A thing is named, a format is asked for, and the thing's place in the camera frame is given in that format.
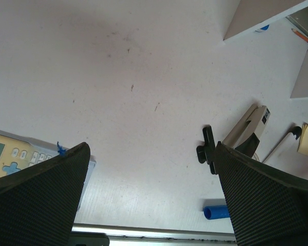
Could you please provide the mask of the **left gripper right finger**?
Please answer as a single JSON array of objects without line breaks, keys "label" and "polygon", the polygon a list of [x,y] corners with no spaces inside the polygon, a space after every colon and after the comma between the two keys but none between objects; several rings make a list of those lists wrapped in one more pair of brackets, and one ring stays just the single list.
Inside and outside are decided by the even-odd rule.
[{"label": "left gripper right finger", "polygon": [[308,245],[308,180],[221,142],[214,165],[237,245]]}]

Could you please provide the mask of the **blue microfiber duster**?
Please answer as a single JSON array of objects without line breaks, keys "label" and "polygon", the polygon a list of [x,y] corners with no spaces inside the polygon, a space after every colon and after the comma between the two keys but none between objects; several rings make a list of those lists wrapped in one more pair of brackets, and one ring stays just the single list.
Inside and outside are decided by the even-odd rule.
[{"label": "blue microfiber duster", "polygon": [[226,205],[206,206],[203,208],[203,214],[207,220],[229,218],[229,211]]}]

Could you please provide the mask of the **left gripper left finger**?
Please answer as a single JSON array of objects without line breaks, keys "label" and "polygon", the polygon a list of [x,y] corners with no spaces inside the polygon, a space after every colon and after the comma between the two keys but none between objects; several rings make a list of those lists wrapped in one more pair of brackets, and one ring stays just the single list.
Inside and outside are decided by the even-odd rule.
[{"label": "left gripper left finger", "polygon": [[0,245],[67,245],[90,161],[86,142],[0,178]]}]

